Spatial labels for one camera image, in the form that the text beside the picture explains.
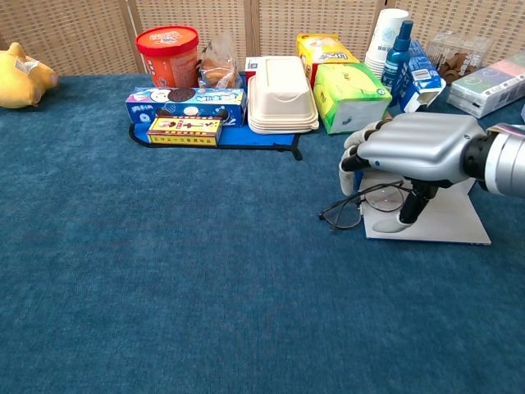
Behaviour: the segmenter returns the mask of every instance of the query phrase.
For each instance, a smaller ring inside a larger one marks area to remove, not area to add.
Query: paper cup
[[[372,62],[372,63],[380,63],[380,64],[385,63],[385,60],[374,57],[373,54],[370,52],[367,52],[367,54],[365,55],[365,59],[367,59],[369,62]]]
[[[364,64],[367,65],[372,74],[375,75],[378,80],[381,80],[381,78],[383,77],[383,71],[385,70],[385,66],[373,66],[371,64],[367,64],[366,62]]]
[[[386,8],[379,13],[376,29],[368,48],[368,53],[374,60],[386,60],[386,54],[394,45],[401,24],[408,18],[409,12],[399,8]]]
[[[381,69],[385,68],[385,63],[377,64],[377,63],[369,62],[365,60],[364,64],[366,64],[369,67],[373,67],[373,68],[381,68]]]
[[[368,60],[368,59],[365,59],[364,61],[368,66],[376,66],[376,67],[384,67],[385,66],[385,62],[381,62],[381,63],[378,63],[378,62],[372,62],[371,60]]]

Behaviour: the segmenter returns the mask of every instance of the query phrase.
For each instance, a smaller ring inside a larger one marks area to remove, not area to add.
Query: robotic hand
[[[395,220],[374,231],[399,232],[412,226],[438,188],[473,177],[484,190],[525,197],[525,136],[486,134],[469,115],[414,112],[378,121],[345,141],[339,164],[341,189],[351,195],[354,172],[373,167],[412,182]]]

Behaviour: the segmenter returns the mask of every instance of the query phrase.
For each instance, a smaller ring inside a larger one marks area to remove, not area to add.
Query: blue spray bottle
[[[392,101],[390,107],[397,104],[399,90],[401,89],[401,71],[406,62],[409,61],[410,33],[412,33],[412,21],[403,21],[399,35],[396,37],[394,46],[386,55],[385,70],[381,83],[390,91]]]

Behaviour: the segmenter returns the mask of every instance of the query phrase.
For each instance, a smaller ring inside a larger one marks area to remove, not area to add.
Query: blue box
[[[421,44],[412,40],[410,59],[401,74],[402,86],[399,107],[403,112],[416,112],[421,106],[429,106],[445,89],[446,82],[428,59]]]
[[[135,88],[126,100],[134,124],[151,123],[157,115],[220,117],[223,126],[241,127],[246,113],[243,89]]]

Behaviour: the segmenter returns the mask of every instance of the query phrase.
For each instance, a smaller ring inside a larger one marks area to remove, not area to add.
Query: red lid
[[[139,52],[144,55],[173,56],[199,45],[199,33],[193,27],[163,26],[144,31],[135,42]]]

